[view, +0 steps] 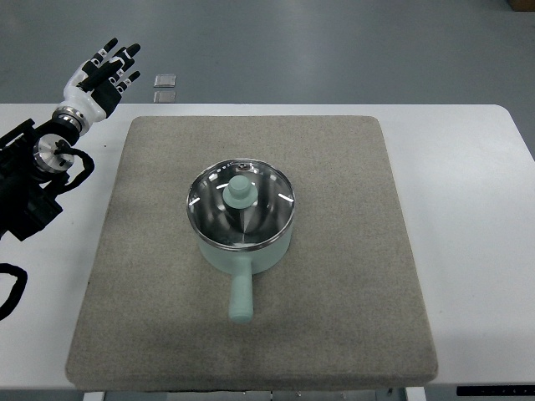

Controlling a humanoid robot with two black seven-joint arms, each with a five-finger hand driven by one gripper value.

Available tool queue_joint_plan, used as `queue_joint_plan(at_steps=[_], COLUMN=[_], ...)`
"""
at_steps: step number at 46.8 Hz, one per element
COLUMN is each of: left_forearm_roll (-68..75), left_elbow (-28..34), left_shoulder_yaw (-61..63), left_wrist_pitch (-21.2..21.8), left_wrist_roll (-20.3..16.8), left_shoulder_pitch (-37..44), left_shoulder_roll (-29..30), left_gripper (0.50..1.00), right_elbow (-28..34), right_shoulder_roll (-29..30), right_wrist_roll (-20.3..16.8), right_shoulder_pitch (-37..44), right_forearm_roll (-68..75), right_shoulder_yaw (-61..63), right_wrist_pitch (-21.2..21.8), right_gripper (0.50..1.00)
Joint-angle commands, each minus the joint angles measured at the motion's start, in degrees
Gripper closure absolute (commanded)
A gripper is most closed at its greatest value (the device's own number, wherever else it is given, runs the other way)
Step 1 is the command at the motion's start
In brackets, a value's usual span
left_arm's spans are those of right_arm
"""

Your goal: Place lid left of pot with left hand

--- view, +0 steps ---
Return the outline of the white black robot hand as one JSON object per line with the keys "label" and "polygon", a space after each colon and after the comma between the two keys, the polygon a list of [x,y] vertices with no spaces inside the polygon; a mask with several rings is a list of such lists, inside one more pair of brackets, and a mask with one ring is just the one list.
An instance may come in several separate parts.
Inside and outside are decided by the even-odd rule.
{"label": "white black robot hand", "polygon": [[64,87],[59,107],[73,110],[85,128],[109,118],[140,77],[140,72],[132,69],[139,51],[138,43],[119,47],[118,39],[112,38],[77,68]]}

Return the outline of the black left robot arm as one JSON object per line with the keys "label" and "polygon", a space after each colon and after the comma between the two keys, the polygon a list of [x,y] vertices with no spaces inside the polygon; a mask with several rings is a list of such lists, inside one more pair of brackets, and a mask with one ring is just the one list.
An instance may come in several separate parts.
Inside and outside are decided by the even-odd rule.
{"label": "black left robot arm", "polygon": [[32,119],[1,137],[1,233],[24,241],[42,231],[63,208],[57,197],[80,186],[93,159],[75,147],[89,124],[61,106],[36,127]]}

